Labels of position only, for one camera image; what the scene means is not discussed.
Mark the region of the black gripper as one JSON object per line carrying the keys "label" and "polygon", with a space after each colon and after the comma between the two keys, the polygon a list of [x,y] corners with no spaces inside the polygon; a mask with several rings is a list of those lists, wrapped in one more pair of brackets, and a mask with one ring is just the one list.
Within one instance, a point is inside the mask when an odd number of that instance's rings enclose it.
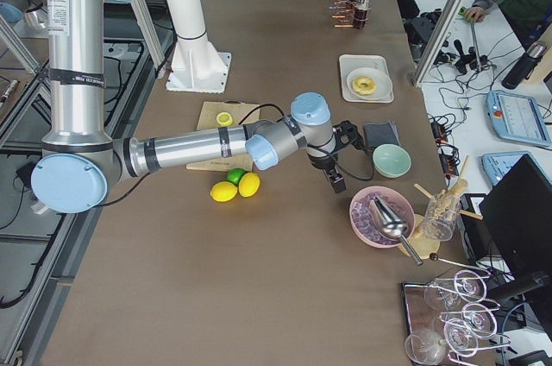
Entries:
{"label": "black gripper", "polygon": [[335,193],[346,190],[343,176],[336,170],[338,165],[338,153],[349,146],[359,148],[361,135],[355,124],[349,120],[334,125],[333,135],[325,144],[309,145],[309,159],[314,168],[325,170],[325,176]]}

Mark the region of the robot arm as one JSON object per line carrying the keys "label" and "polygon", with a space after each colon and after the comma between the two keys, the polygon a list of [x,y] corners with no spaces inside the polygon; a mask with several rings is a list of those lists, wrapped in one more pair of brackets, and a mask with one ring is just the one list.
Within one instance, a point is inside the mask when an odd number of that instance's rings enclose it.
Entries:
{"label": "robot arm", "polygon": [[325,98],[298,95],[277,121],[261,120],[182,136],[115,140],[104,129],[104,3],[47,0],[51,129],[31,184],[34,195],[61,213],[101,206],[111,187],[166,167],[246,154],[265,170],[305,150],[336,192],[345,188],[337,153],[362,149],[350,122],[333,124]]}

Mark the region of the person's hand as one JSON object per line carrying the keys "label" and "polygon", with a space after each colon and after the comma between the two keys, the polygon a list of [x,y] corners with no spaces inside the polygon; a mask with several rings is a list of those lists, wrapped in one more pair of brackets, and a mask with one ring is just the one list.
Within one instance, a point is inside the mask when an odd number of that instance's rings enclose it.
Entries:
{"label": "person's hand", "polygon": [[486,17],[486,10],[479,6],[472,6],[464,11],[463,17],[468,22],[482,22]]}

